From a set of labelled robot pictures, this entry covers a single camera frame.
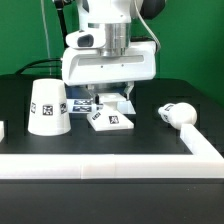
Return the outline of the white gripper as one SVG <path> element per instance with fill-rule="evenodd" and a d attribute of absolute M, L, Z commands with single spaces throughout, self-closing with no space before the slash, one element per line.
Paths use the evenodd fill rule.
<path fill-rule="evenodd" d="M 151 80 L 156 74 L 156 45 L 153 41 L 132 42 L 123 56 L 103 57 L 98 49 L 68 48 L 62 58 L 62 79 L 68 86 L 87 85 L 95 99 L 92 84 L 127 82 L 126 99 L 134 88 L 130 81 Z"/>

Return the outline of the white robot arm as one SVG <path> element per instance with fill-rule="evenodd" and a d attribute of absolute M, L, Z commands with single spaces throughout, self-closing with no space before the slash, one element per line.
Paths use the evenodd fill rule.
<path fill-rule="evenodd" d="M 129 93 L 136 81 L 153 79 L 160 42 L 154 34 L 133 37 L 131 22 L 134 18 L 155 18 L 166 1 L 76 0 L 79 30 L 66 36 L 64 83 L 85 86 L 97 96 L 112 83 L 125 83 L 125 92 Z"/>

